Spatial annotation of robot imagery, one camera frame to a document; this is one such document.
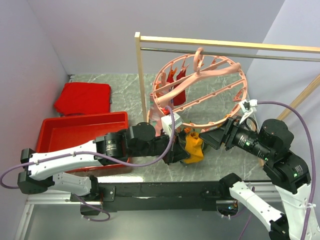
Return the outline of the mustard yellow sock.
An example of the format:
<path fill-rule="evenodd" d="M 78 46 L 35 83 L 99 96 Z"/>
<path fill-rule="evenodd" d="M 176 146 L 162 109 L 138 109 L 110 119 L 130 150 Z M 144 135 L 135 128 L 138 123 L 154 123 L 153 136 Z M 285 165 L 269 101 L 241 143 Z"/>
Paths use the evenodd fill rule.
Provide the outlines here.
<path fill-rule="evenodd" d="M 186 158 L 184 162 L 186 164 L 198 163 L 204 159 L 202 151 L 203 140 L 199 137 L 198 132 L 190 132 L 186 136 L 185 150 L 190 154 L 189 158 Z"/>

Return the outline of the pink round clip hanger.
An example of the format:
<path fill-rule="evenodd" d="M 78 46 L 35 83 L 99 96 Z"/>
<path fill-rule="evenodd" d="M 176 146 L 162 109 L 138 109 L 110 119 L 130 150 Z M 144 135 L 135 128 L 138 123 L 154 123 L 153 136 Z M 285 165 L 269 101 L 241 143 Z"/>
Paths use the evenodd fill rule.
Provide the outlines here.
<path fill-rule="evenodd" d="M 198 129 L 210 129 L 213 127 L 220 126 L 223 124 L 227 118 L 233 117 L 240 110 L 240 102 L 247 99 L 248 93 L 248 83 L 247 78 L 242 70 L 241 64 L 236 63 L 233 60 L 229 59 L 226 56 L 213 55 L 212 63 L 206 67 L 202 68 L 203 61 L 205 55 L 203 54 L 203 48 L 200 47 L 194 54 L 185 54 L 180 57 L 177 57 L 167 63 L 156 75 L 155 80 L 153 82 L 152 93 L 150 96 L 152 97 L 152 106 L 154 110 L 151 110 L 150 113 L 157 113 L 160 117 L 164 117 L 166 115 L 165 107 L 172 106 L 174 102 L 174 98 L 178 97 L 183 91 L 197 82 L 211 78 L 211 77 L 220 77 L 229 74 L 238 74 L 240 79 L 223 87 L 216 91 L 213 91 L 205 96 L 202 96 L 198 99 L 195 99 L 189 103 L 185 103 L 183 105 L 178 105 L 177 108 L 173 109 L 174 113 L 181 112 L 187 108 L 198 105 L 210 98 L 216 97 L 219 94 L 230 90 L 238 85 L 242 85 L 239 92 L 233 98 L 233 101 L 236 103 L 235 107 L 231 110 L 230 113 L 226 114 L 224 118 L 216 122 L 208 122 L 206 124 L 194 124 L 194 123 L 186 123 L 184 122 L 182 125 L 187 128 L 198 128 Z M 171 69 L 172 66 L 182 60 L 183 62 L 186 59 L 193 57 L 193 71 L 194 73 L 181 77 L 180 79 L 167 82 L 167 77 L 173 77 L 176 73 L 175 70 L 170 70 L 168 74 L 166 74 L 166 69 Z"/>

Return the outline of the olive green sock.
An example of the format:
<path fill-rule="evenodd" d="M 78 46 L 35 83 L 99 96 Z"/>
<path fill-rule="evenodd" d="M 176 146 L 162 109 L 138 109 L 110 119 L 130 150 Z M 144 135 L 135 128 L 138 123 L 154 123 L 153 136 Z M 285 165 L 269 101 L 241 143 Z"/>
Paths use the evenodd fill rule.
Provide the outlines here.
<path fill-rule="evenodd" d="M 198 131 L 195 131 L 193 128 L 189 128 L 189 127 L 184 127 L 184 128 L 181 128 L 180 130 L 184 130 L 186 133 L 187 133 L 187 135 L 190 133 L 190 132 L 197 132 L 197 133 L 199 133 Z M 204 151 L 206 150 L 206 148 L 207 148 L 207 144 L 203 141 L 203 144 L 202 144 L 202 152 L 203 152 L 203 155 L 204 155 Z"/>

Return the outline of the pink patterned sock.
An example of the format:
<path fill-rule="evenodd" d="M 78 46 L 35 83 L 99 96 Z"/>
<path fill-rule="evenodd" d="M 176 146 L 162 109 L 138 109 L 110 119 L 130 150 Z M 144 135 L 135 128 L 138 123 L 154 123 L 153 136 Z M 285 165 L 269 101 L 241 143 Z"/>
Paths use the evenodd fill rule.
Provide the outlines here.
<path fill-rule="evenodd" d="M 164 112 L 161 106 L 158 106 L 155 103 L 153 93 L 149 94 L 149 102 L 150 102 L 150 109 L 148 114 L 148 122 L 155 128 L 155 135 L 160 136 L 162 127 L 161 117 L 164 116 Z"/>

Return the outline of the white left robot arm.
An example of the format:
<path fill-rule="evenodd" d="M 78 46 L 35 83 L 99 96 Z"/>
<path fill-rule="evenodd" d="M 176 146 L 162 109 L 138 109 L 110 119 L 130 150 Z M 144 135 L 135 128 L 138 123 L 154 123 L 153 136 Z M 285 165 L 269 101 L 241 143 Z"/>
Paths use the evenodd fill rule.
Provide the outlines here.
<path fill-rule="evenodd" d="M 112 163 L 128 166 L 128 159 L 136 157 L 155 157 L 169 165 L 189 158 L 190 154 L 177 136 L 171 133 L 156 136 L 152 125 L 140 122 L 63 150 L 37 153 L 30 148 L 23 149 L 20 162 L 24 170 L 18 175 L 17 185 L 27 195 L 52 189 L 94 201 L 100 195 L 98 180 L 93 176 L 72 176 L 69 171 Z"/>

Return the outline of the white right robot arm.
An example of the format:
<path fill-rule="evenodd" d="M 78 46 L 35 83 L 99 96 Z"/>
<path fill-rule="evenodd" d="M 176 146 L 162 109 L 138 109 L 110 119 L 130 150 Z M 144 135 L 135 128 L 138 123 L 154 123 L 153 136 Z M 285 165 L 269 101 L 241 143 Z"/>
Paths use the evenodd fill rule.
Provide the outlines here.
<path fill-rule="evenodd" d="M 235 118 L 228 118 L 219 128 L 202 132 L 199 137 L 218 150 L 238 147 L 262 160 L 263 171 L 278 191 L 285 212 L 281 212 L 246 186 L 235 173 L 220 179 L 219 193 L 226 200 L 235 199 L 255 215 L 268 230 L 272 240 L 318 240 L 320 226 L 313 205 L 307 163 L 290 151 L 294 135 L 277 119 L 267 119 L 259 132 L 246 129 Z"/>

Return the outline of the dark red sock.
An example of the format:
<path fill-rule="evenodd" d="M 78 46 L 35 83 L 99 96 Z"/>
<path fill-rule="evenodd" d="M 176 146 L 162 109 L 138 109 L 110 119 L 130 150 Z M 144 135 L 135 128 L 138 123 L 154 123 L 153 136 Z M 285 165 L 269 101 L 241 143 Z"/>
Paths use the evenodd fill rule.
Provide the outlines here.
<path fill-rule="evenodd" d="M 166 82 L 167 83 L 173 83 L 174 82 L 174 75 L 177 70 L 170 70 L 169 75 L 167 77 Z M 176 80 L 180 80 L 181 78 L 186 76 L 187 69 L 183 67 L 178 75 L 176 76 Z M 183 90 L 181 93 L 179 93 L 177 96 L 175 96 L 172 100 L 174 106 L 182 105 L 186 102 L 186 91 Z"/>

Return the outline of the folded red cloth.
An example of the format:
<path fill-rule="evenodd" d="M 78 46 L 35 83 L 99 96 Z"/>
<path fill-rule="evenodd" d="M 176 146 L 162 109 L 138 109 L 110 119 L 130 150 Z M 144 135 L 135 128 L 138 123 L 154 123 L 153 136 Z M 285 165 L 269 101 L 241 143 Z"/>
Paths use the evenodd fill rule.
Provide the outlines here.
<path fill-rule="evenodd" d="M 63 116 L 109 113 L 111 87 L 105 83 L 68 82 L 53 106 Z"/>

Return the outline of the wooden clothes rack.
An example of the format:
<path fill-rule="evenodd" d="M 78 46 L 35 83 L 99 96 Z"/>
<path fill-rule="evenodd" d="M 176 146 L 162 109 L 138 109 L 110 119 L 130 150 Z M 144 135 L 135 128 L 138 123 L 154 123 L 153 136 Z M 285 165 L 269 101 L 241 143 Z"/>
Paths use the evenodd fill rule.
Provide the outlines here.
<path fill-rule="evenodd" d="M 320 47 L 314 47 L 314 46 L 297 46 L 297 45 L 267 44 L 267 43 L 195 39 L 195 38 L 145 36 L 145 35 L 141 35 L 140 32 L 135 32 L 134 41 L 135 41 L 135 52 L 136 52 L 138 77 L 139 77 L 142 116 L 143 116 L 143 120 L 145 120 L 145 121 L 148 120 L 148 118 L 147 118 L 148 115 L 147 115 L 147 100 L 146 100 L 146 94 L 145 94 L 145 80 L 144 80 L 144 69 L 143 69 L 143 61 L 142 61 L 141 43 L 196 45 L 196 46 L 210 46 L 210 47 L 223 47 L 223 48 L 255 49 L 255 50 L 320 54 Z M 320 87 L 320 75 L 318 75 L 292 101 L 292 103 L 290 104 L 291 107 L 292 108 L 298 107 L 318 87 Z"/>

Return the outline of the red plastic bin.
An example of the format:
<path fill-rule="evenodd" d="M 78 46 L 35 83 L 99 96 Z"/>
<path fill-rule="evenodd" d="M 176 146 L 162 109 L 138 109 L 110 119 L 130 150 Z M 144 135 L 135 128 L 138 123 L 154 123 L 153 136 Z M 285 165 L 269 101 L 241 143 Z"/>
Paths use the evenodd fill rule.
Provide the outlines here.
<path fill-rule="evenodd" d="M 42 122 L 35 151 L 48 153 L 76 147 L 128 127 L 125 111 L 47 118 Z"/>

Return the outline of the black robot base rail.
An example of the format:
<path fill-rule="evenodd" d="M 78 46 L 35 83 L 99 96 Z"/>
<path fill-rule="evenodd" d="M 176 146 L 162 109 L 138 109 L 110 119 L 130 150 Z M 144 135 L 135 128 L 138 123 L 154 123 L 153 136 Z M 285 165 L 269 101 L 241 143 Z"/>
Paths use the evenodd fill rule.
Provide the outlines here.
<path fill-rule="evenodd" d="M 100 183 L 98 194 L 85 197 L 88 204 L 109 213 L 119 211 L 215 211 L 233 198 L 218 181 Z"/>

